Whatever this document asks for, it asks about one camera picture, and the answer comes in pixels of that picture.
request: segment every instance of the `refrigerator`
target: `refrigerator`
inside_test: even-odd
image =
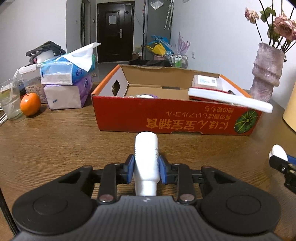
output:
[[[166,29],[164,29],[170,0],[162,0],[164,4],[156,10],[150,5],[152,1],[153,0],[145,0],[142,49],[143,59],[145,60],[153,60],[153,54],[145,47],[148,43],[154,40],[151,36],[158,35],[161,37],[167,37],[170,41],[171,33],[171,27],[170,30],[168,30],[168,25]]]

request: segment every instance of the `almonds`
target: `almonds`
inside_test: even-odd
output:
[[[47,99],[45,96],[43,85],[41,83],[34,83],[33,85],[27,86],[26,92],[28,94],[29,93],[36,93],[37,95],[39,95],[41,103],[47,103]]]

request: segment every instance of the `door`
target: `door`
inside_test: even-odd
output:
[[[151,6],[153,0],[146,0],[145,18],[144,18],[144,33],[143,33],[143,59],[153,60],[153,54],[145,48],[145,46],[153,41],[152,35],[167,37],[170,41],[171,28],[165,28],[165,21],[168,14],[170,1],[163,1],[163,5],[154,10]]]
[[[133,57],[134,2],[98,4],[98,61],[129,61]]]

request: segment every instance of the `purple tissue pack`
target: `purple tissue pack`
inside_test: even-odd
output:
[[[44,92],[49,108],[51,110],[82,108],[92,85],[90,74],[74,85],[46,85]]]

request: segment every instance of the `dark brown door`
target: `dark brown door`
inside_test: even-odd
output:
[[[129,61],[133,56],[134,2],[98,4],[99,62]]]

